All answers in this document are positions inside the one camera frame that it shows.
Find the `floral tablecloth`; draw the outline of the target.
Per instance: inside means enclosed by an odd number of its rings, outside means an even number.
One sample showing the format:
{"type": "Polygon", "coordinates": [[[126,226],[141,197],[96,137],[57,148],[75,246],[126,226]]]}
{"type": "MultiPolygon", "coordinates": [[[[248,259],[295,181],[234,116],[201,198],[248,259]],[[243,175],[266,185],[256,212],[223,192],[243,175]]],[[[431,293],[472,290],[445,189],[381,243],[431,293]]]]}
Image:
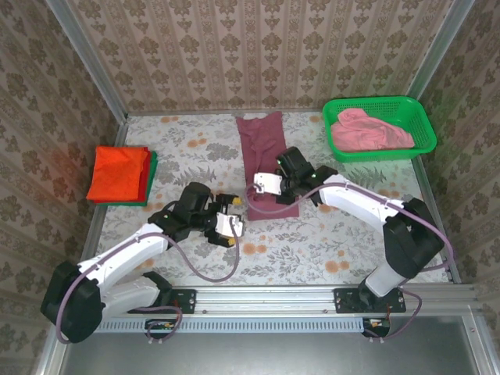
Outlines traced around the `floral tablecloth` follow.
{"type": "MultiPolygon", "coordinates": [[[[282,116],[287,146],[314,166],[329,166],[350,181],[389,198],[420,197],[409,160],[338,162],[318,112],[282,116]]],[[[231,114],[134,116],[127,121],[126,145],[145,145],[159,158],[148,204],[107,210],[98,250],[104,252],[138,230],[154,212],[177,200],[185,186],[199,182],[213,193],[241,195],[245,169],[236,120],[231,114]]],[[[199,232],[179,248],[144,261],[133,280],[155,271],[176,286],[357,284],[384,258],[382,236],[369,224],[335,207],[305,201],[299,216],[248,221],[239,248],[211,245],[199,232]]]]}

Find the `red folded t-shirt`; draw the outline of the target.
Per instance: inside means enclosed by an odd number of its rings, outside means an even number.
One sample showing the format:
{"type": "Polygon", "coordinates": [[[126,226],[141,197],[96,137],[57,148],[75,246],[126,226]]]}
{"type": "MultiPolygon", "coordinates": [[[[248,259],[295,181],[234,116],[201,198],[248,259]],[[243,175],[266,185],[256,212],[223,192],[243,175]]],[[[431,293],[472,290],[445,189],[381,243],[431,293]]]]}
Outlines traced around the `red folded t-shirt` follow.
{"type": "Polygon", "coordinates": [[[147,193],[148,193],[148,182],[151,171],[151,163],[152,163],[152,153],[146,149],[145,160],[142,165],[142,170],[139,179],[139,188],[136,203],[145,203],[147,201],[147,193]]]}

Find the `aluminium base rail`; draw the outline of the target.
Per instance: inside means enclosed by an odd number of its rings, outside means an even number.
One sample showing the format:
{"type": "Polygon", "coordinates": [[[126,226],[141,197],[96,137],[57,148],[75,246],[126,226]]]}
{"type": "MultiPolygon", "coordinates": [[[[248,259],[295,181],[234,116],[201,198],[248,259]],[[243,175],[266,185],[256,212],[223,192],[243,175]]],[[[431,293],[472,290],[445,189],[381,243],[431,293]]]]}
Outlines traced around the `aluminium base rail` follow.
{"type": "MultiPolygon", "coordinates": [[[[192,317],[320,317],[334,316],[339,285],[200,286],[196,287],[192,317]]],[[[468,316],[482,310],[474,287],[468,284],[404,286],[422,298],[418,316],[468,316]]]]}

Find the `grey metal sheet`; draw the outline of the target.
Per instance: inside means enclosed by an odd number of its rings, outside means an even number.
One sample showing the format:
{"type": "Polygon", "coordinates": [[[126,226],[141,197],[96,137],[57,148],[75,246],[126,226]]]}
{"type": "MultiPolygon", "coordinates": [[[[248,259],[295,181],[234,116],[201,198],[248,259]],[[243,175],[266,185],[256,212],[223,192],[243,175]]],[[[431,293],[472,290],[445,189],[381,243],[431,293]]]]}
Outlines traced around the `grey metal sheet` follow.
{"type": "Polygon", "coordinates": [[[478,375],[456,318],[418,318],[388,341],[361,334],[96,334],[68,347],[62,375],[478,375]]]}

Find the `pink t-shirt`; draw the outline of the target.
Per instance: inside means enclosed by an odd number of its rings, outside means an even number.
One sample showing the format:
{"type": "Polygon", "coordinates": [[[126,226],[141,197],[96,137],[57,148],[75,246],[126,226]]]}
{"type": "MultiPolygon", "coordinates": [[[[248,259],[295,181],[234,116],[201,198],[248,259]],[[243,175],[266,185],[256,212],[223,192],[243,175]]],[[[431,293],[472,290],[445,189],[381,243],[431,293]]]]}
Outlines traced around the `pink t-shirt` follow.
{"type": "Polygon", "coordinates": [[[364,110],[348,108],[337,115],[330,126],[335,147],[343,152],[408,149],[415,146],[413,136],[364,110]]]}

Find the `green folded t-shirt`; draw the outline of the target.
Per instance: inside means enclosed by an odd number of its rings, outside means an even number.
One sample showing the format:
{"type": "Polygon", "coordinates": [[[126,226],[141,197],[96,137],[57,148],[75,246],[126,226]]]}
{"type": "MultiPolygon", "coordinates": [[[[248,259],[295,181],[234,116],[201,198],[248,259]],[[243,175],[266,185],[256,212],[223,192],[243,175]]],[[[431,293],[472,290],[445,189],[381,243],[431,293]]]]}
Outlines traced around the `green folded t-shirt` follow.
{"type": "Polygon", "coordinates": [[[152,183],[155,178],[155,172],[157,170],[158,166],[158,158],[157,158],[157,153],[152,151],[152,163],[151,163],[151,171],[150,171],[150,177],[149,177],[149,182],[148,182],[148,193],[147,193],[147,201],[145,203],[136,203],[136,200],[138,197],[136,197],[133,200],[94,200],[94,203],[96,205],[103,205],[103,206],[141,206],[145,207],[148,204],[148,198],[152,189],[152,183]]]}

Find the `orange folded t-shirt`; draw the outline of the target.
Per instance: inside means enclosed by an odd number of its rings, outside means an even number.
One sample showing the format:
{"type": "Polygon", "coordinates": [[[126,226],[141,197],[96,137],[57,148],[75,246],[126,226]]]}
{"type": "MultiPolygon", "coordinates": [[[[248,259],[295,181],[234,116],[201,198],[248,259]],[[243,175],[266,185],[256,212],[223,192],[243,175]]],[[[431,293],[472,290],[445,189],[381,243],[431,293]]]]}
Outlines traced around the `orange folded t-shirt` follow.
{"type": "Polygon", "coordinates": [[[139,179],[147,147],[98,146],[87,199],[133,200],[138,196],[139,179]]]}

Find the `maroon t-shirt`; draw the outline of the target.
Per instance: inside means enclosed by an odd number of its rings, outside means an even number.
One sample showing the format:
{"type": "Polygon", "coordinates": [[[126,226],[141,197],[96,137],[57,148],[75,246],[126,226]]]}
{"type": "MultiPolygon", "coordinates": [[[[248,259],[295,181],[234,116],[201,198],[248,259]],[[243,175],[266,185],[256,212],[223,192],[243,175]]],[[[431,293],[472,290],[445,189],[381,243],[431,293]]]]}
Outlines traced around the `maroon t-shirt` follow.
{"type": "MultiPolygon", "coordinates": [[[[237,117],[237,129],[241,138],[241,150],[245,168],[245,184],[254,182],[255,173],[272,173],[277,168],[276,157],[287,149],[282,113],[274,112],[263,118],[245,120],[237,117]]],[[[259,209],[275,211],[285,205],[276,203],[270,194],[253,195],[253,205],[259,209]]],[[[286,212],[265,215],[248,208],[248,220],[278,220],[299,217],[299,208],[295,206],[286,212]]]]}

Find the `aluminium frame post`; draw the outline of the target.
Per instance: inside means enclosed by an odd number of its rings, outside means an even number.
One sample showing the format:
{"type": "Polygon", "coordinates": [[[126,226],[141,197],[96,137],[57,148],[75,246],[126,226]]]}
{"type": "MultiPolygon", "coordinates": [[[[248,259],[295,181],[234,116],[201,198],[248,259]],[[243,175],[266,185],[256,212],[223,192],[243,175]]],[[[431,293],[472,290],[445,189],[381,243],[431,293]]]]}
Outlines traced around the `aluminium frame post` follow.
{"type": "Polygon", "coordinates": [[[91,45],[90,39],[85,34],[73,10],[66,0],[46,0],[46,2],[105,99],[109,110],[119,124],[125,123],[127,120],[125,105],[114,88],[110,76],[105,71],[96,48],[91,45]]]}
{"type": "Polygon", "coordinates": [[[426,56],[405,93],[406,96],[416,100],[421,99],[460,27],[473,8],[474,2],[475,0],[453,0],[434,40],[430,44],[426,56]]]}

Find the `green plastic basket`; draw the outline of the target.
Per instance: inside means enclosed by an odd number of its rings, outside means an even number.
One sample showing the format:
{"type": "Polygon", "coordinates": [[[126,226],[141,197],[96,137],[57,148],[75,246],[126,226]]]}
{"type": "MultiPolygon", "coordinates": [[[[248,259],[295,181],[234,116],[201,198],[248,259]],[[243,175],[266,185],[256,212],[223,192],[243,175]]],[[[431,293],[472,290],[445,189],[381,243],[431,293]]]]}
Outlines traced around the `green plastic basket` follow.
{"type": "Polygon", "coordinates": [[[323,106],[323,119],[328,145],[334,158],[341,163],[413,159],[433,151],[437,144],[434,129],[424,108],[417,100],[407,96],[336,98],[323,106]],[[362,109],[368,116],[402,128],[412,136],[415,146],[404,149],[343,152],[336,146],[330,126],[338,120],[338,115],[343,110],[350,108],[362,109]]]}

